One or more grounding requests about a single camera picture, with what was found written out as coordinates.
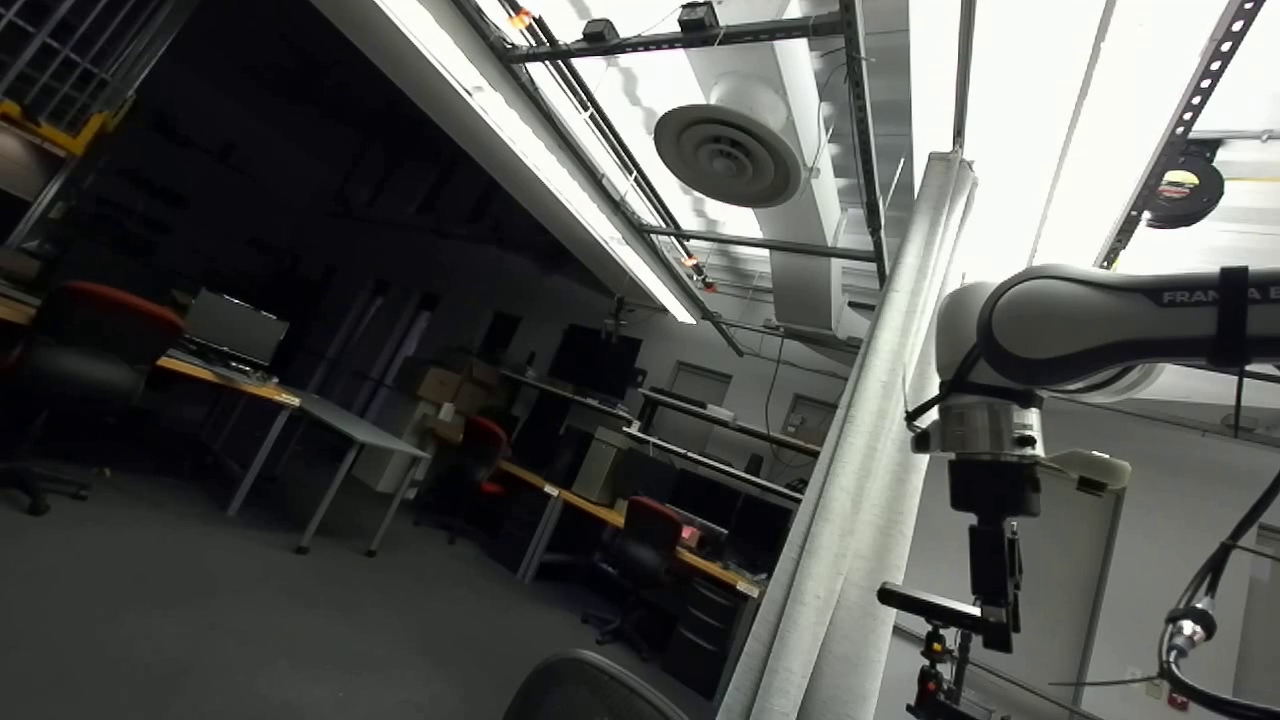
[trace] gray floor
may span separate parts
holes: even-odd
[[[363,532],[294,554],[296,522],[230,522],[208,489],[166,477],[45,519],[0,495],[0,714],[488,720],[542,656],[591,645],[555,582],[403,519],[363,561]]]

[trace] wall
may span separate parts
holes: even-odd
[[[987,659],[1005,673],[1038,684],[1049,694],[1070,694],[1071,650],[1065,645],[1090,647],[1090,680],[1153,674],[1158,634],[1169,603],[1182,594],[1199,561],[1223,541],[1238,514],[1256,501],[1256,493],[1275,477],[1280,448],[1229,440],[1215,430],[1171,426],[1139,415],[1119,415],[1112,406],[1049,403],[1046,412],[1049,448],[1105,448],[1136,464],[1136,484],[1126,495],[1119,528],[1112,543],[1112,565],[1105,587],[1084,582],[1084,554],[1105,554],[1098,511],[1090,501],[1065,489],[1049,489],[1046,514],[1023,522],[1030,592],[1023,618],[1030,631],[1015,638],[1015,656]],[[1196,680],[1232,693],[1247,561],[1238,554],[1219,587],[1219,634],[1196,650]],[[945,468],[934,468],[929,495],[921,505],[921,528],[913,546],[913,582],[934,592],[969,594],[969,561],[962,514],[950,511]],[[1090,638],[1090,603],[1099,592],[1098,634]],[[882,714],[902,714],[913,698],[921,656],[895,647],[895,684],[882,694]],[[1065,714],[1023,693],[993,693],[987,698],[1011,714]],[[1090,687],[1084,709],[1098,714],[1158,720],[1171,714],[1164,694],[1136,687]]]

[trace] robotic arm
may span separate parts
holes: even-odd
[[[975,612],[882,587],[882,599],[1011,650],[1021,631],[1015,519],[1041,514],[1041,480],[1079,493],[1130,484],[1130,464],[1105,453],[1046,453],[1046,392],[1132,392],[1153,359],[1240,366],[1280,354],[1280,273],[1115,275],[1094,269],[1030,269],[1005,284],[957,288],[935,321],[935,422],[916,453],[950,454],[954,509],[971,511]]]

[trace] ceiling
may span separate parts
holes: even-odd
[[[477,90],[424,61],[378,0],[313,5],[603,284],[637,292],[637,273],[625,275],[598,247],[599,230],[583,230],[583,215],[570,208],[563,185],[583,185],[608,203],[613,222],[644,262],[670,284],[680,284],[678,294],[730,340],[730,328],[780,328],[813,344],[848,349],[870,328],[870,306],[882,298],[882,243],[893,247],[895,226],[882,221],[890,215],[882,194],[913,186],[904,5],[857,5],[866,20],[859,30],[846,16],[836,30],[825,34],[515,63],[515,52],[578,42],[591,16],[608,16],[629,38],[678,30],[680,5],[424,0],[422,7],[449,28],[449,38],[480,66],[502,104],[515,108],[532,126],[544,126],[537,132],[554,148],[544,169],[570,169],[562,186],[549,186],[544,169],[527,169],[532,158],[511,169],[511,148],[505,148],[511,132],[495,132],[492,119],[477,112]],[[841,10],[841,0],[736,0],[715,5],[715,10],[722,28],[741,28],[822,20]],[[848,83],[848,30],[859,34],[873,72],[866,114]],[[672,135],[678,156],[692,156],[704,185],[680,179],[662,156],[662,122],[678,108],[701,112],[690,122],[692,132],[678,126]],[[741,126],[773,135],[776,148],[758,152],[752,142],[741,152]],[[732,186],[746,175],[746,185],[769,185],[764,175],[776,169],[780,175],[791,169],[798,193],[752,208],[715,194],[715,185]]]

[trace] computer monitor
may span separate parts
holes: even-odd
[[[637,377],[641,340],[570,325],[554,359],[554,381],[581,394],[625,398]]]
[[[252,366],[272,366],[290,325],[223,292],[199,292],[186,315],[186,344]]]

